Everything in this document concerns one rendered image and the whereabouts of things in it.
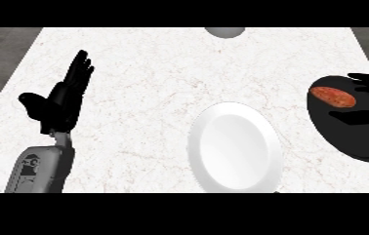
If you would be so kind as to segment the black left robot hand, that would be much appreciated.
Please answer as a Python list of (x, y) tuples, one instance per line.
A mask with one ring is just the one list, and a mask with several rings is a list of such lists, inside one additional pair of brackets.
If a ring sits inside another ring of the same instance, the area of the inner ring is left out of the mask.
[(77, 126), (83, 98), (95, 67), (89, 53), (80, 50), (71, 62), (65, 79), (57, 83), (45, 98), (34, 93), (21, 93), (20, 102), (29, 116), (40, 122), (40, 133), (70, 133)]

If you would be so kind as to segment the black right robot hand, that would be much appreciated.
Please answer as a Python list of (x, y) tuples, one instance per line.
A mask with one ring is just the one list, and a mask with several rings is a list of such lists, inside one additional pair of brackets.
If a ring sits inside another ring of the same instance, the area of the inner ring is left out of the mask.
[[(369, 74), (349, 73), (347, 76), (353, 79), (353, 83), (358, 85), (355, 91), (358, 93), (365, 93), (369, 96)], [(331, 111), (330, 115), (349, 126), (369, 125), (369, 109), (349, 112)]]

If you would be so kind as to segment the black pan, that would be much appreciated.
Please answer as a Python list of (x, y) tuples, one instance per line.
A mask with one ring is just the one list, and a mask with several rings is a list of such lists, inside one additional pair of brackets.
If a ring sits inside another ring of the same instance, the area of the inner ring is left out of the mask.
[[(322, 102), (310, 93), (313, 87), (333, 87), (356, 98), (356, 105), (350, 108), (337, 108)], [(330, 115), (331, 111), (349, 112), (369, 109), (369, 96), (358, 93), (358, 85), (349, 76), (327, 76), (310, 86), (308, 93), (308, 111), (315, 127), (336, 149), (356, 160), (369, 162), (369, 125), (349, 126)]]

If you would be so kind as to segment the orange sweet potato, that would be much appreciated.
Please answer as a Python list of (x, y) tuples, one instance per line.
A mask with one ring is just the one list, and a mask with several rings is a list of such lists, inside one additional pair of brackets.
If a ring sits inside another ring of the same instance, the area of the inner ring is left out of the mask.
[(321, 86), (310, 89), (312, 95), (328, 105), (337, 108), (350, 108), (356, 105), (355, 96), (346, 91)]

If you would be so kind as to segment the white oval plate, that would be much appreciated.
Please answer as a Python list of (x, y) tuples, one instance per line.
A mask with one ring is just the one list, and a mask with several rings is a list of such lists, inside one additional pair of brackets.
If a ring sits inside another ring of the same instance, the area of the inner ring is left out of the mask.
[(282, 173), (278, 133), (265, 116), (238, 102), (213, 105), (195, 120), (189, 163), (207, 192), (275, 192)]

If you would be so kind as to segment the grey round object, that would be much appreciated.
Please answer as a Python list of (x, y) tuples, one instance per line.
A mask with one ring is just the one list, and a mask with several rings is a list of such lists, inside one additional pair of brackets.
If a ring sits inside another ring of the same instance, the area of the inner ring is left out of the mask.
[(246, 31), (244, 27), (207, 27), (207, 32), (218, 38), (238, 37)]

